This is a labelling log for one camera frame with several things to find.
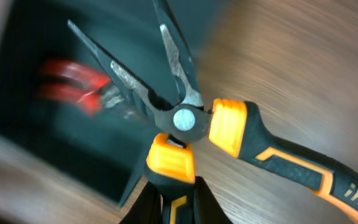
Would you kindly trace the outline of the orange black needle nose pliers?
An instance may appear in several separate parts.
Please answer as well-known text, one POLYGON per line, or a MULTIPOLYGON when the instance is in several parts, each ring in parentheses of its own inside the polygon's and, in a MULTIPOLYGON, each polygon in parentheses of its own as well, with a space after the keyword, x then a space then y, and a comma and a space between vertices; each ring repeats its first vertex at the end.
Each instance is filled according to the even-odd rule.
POLYGON ((84 43, 125 99, 160 132, 146 158, 145 175, 160 193, 161 223, 195 223, 195 161, 191 144, 208 138, 230 156, 290 181, 342 210, 358 223, 358 173, 294 142, 274 136, 250 101, 216 99, 204 110, 195 66, 168 2, 154 1, 170 71, 180 97, 159 96, 74 22, 68 27, 84 43))

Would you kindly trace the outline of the red handled pruning shears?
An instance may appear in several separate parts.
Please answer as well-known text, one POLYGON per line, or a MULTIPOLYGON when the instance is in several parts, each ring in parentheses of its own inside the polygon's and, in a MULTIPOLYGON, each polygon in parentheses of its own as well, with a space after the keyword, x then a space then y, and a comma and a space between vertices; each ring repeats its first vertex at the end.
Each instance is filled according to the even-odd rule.
POLYGON ((36 96, 66 103, 98 120, 147 118, 130 105, 112 80, 104 73, 73 60, 48 59, 39 70, 36 96))

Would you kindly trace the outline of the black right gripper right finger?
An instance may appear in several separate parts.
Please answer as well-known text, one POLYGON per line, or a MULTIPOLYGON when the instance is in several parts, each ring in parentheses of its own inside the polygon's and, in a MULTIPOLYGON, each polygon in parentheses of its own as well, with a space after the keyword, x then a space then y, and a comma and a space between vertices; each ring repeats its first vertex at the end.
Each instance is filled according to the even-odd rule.
POLYGON ((232 224, 200 176, 196 176, 193 212, 195 224, 232 224))

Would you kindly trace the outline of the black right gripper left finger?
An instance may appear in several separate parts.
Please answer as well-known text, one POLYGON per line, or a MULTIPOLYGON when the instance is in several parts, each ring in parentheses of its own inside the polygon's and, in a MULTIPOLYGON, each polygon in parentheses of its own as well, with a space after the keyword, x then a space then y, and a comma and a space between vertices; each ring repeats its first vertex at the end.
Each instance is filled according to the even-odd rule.
POLYGON ((161 224, 161 198, 157 188, 147 182, 139 197, 119 224, 161 224))

